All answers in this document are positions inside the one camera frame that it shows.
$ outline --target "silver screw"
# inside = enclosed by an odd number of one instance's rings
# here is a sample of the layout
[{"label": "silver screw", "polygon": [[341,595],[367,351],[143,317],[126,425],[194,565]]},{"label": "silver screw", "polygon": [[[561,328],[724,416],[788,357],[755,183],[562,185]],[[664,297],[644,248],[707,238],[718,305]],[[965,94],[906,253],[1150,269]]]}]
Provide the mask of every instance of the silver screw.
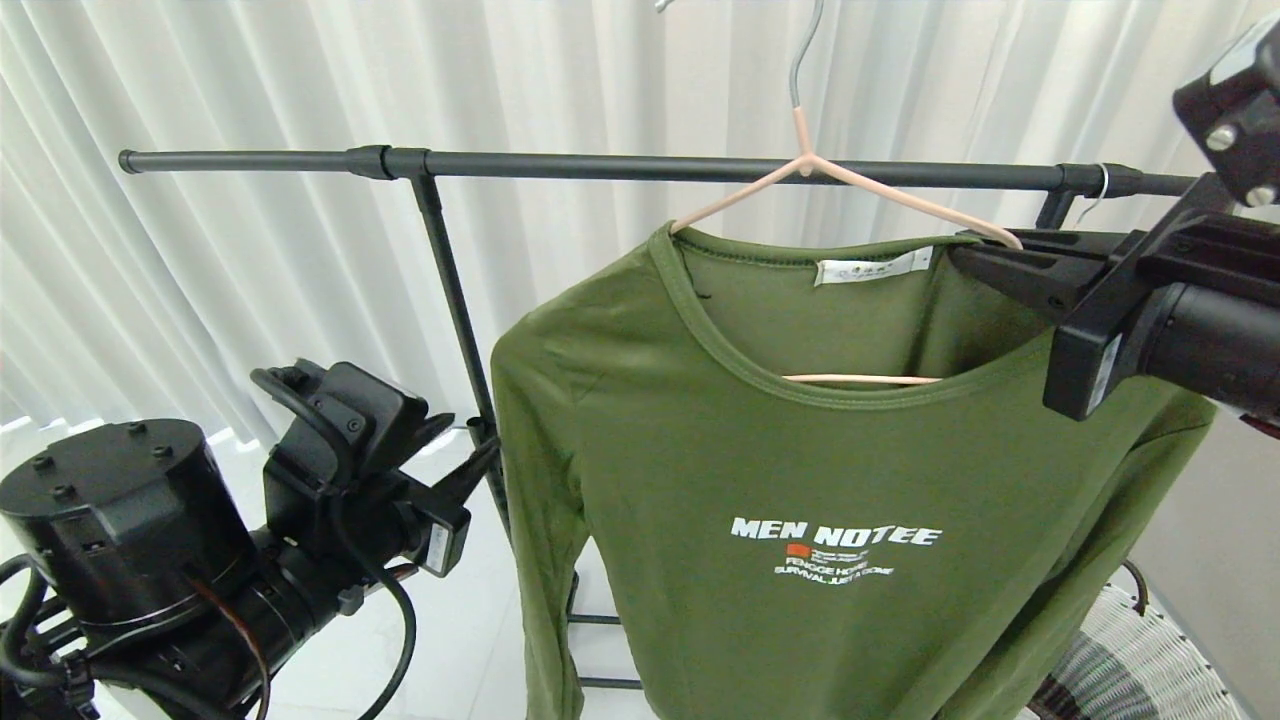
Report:
[{"label": "silver screw", "polygon": [[1213,132],[1204,137],[1204,146],[1213,152],[1221,152],[1228,147],[1235,145],[1236,129],[1235,126],[1217,126]]},{"label": "silver screw", "polygon": [[1244,195],[1244,202],[1249,208],[1261,208],[1276,201],[1276,188],[1270,184],[1260,184]]}]

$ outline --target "pink clothes hanger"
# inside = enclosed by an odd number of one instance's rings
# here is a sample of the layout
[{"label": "pink clothes hanger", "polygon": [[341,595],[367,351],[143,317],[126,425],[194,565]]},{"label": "pink clothes hanger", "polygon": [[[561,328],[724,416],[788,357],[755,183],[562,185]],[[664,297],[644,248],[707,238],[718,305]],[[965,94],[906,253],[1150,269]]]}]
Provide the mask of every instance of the pink clothes hanger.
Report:
[{"label": "pink clothes hanger", "polygon": [[[662,12],[671,0],[657,3],[658,12]],[[778,181],[788,177],[792,173],[800,173],[804,177],[809,177],[813,170],[819,170],[832,178],[836,178],[847,184],[868,190],[897,202],[905,205],[914,210],[927,213],[936,218],[964,225],[979,234],[983,234],[1001,245],[1021,250],[1023,243],[1018,240],[1014,233],[1007,229],[988,223],[987,220],[974,218],[959,210],[952,210],[951,208],[945,208],[936,202],[929,202],[923,197],[916,197],[908,192],[902,192],[896,187],[890,187],[884,183],[873,181],[865,176],[858,174],[847,168],[842,168],[826,158],[818,155],[813,149],[813,142],[809,140],[809,123],[805,119],[804,108],[800,106],[800,61],[804,60],[805,53],[809,50],[809,44],[813,42],[814,35],[818,32],[818,23],[822,20],[823,0],[814,0],[813,4],[813,19],[809,22],[809,29],[805,33],[804,42],[800,45],[800,51],[796,53],[795,59],[791,61],[791,114],[795,119],[796,126],[796,140],[800,143],[800,155],[797,155],[790,163],[782,165],[781,168],[773,170],[772,173],[764,176],[763,178],[753,182],[751,184],[739,190],[737,192],[703,208],[695,213],[690,213],[684,218],[680,218],[671,225],[671,231],[676,232],[684,229],[699,220],[709,218],[721,210],[737,204],[739,201],[755,195],[756,192],[776,184]],[[938,382],[942,378],[918,378],[911,375],[845,375],[845,374],[800,374],[800,375],[782,375],[788,380],[801,382],[801,383],[884,383],[884,384],[928,384]]]}]

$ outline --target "shirt sleeve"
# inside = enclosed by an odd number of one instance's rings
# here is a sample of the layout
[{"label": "shirt sleeve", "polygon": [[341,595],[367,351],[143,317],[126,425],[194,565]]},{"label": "shirt sleeve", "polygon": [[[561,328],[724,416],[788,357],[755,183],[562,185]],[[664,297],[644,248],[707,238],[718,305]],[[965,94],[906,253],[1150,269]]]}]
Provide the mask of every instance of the shirt sleeve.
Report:
[{"label": "shirt sleeve", "polygon": [[582,688],[568,651],[573,564],[586,543],[580,486],[571,471],[571,393],[531,338],[507,336],[493,352],[520,605],[527,720],[577,720]]},{"label": "shirt sleeve", "polygon": [[1078,550],[1043,583],[936,720],[1010,720],[1066,652],[1102,585],[1208,432],[1208,424],[1146,441],[1125,455],[1115,493]]}]

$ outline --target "white curtain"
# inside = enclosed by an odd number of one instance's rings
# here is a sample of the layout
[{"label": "white curtain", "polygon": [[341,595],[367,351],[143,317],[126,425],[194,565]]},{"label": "white curtain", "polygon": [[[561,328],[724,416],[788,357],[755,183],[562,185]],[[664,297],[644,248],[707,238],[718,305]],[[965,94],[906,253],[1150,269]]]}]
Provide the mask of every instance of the white curtain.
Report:
[{"label": "white curtain", "polygon": [[[833,0],[801,73],[832,159],[1206,168],[1170,92],[1274,0]],[[125,176],[136,150],[791,156],[806,1],[4,1],[3,420],[186,416],[271,438],[255,366],[351,360],[474,404],[404,182]],[[722,186],[442,179],[481,352]],[[1007,225],[1041,193],[929,191]],[[1165,200],[1105,202],[1089,227]],[[704,223],[836,246],[951,232],[849,188]]]}]

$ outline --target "white neck tag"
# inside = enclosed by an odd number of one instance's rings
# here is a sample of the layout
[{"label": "white neck tag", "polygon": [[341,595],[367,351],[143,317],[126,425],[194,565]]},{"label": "white neck tag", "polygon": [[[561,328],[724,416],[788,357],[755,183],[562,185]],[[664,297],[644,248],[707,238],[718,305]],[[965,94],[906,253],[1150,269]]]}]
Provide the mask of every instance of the white neck tag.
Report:
[{"label": "white neck tag", "polygon": [[933,246],[913,250],[886,263],[870,260],[818,260],[818,277],[813,287],[836,283],[859,283],[905,275],[914,270],[928,270],[933,260]]}]

